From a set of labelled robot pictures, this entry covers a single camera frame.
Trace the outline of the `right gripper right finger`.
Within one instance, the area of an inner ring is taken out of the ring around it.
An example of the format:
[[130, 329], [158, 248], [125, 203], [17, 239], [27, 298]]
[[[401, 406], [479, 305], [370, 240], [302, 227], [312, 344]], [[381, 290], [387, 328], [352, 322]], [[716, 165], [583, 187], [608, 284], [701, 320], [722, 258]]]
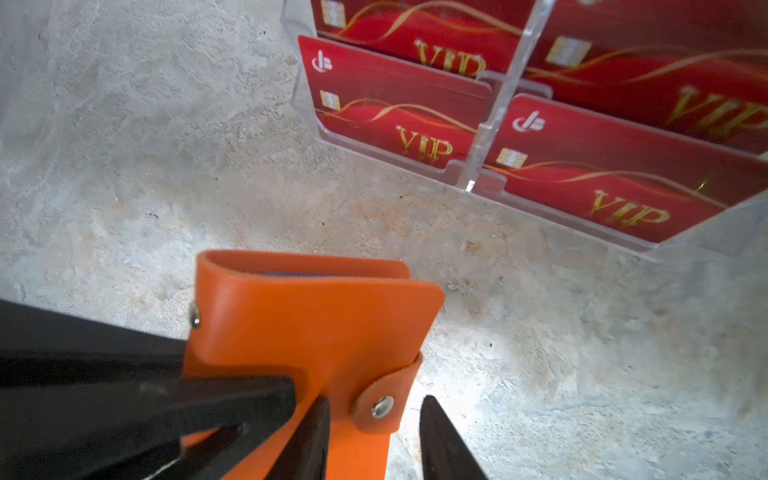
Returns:
[[432, 396], [424, 397], [419, 437], [425, 480], [487, 480], [485, 472]]

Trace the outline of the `orange leather card holder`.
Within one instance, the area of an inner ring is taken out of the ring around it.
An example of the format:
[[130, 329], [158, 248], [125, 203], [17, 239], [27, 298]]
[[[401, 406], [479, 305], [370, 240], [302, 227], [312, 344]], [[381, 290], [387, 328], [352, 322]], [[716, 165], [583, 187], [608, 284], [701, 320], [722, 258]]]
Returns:
[[293, 417], [231, 478], [264, 478], [319, 396], [330, 402], [327, 477], [384, 477], [444, 303], [437, 284], [394, 260], [209, 250], [197, 258], [194, 301], [186, 377], [287, 375], [296, 386]]

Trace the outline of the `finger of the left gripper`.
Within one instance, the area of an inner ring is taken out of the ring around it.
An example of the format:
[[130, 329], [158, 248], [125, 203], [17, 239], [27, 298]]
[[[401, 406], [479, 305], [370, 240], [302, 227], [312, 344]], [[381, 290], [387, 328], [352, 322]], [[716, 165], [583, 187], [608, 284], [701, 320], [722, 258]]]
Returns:
[[5, 479], [222, 479], [292, 417], [287, 376], [186, 379], [185, 343], [1, 305]]

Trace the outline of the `clear acrylic card display stand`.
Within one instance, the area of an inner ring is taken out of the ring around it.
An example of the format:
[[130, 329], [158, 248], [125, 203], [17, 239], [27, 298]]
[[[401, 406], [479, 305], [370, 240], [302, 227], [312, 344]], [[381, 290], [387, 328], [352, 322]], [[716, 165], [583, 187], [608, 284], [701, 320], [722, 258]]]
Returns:
[[767, 214], [763, 1], [287, 1], [320, 139], [625, 249]]

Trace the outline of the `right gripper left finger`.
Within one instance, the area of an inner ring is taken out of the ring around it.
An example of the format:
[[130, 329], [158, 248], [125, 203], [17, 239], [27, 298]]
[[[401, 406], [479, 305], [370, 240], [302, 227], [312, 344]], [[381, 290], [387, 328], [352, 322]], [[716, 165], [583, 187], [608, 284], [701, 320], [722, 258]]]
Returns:
[[330, 430], [330, 401], [318, 396], [265, 479], [324, 480]]

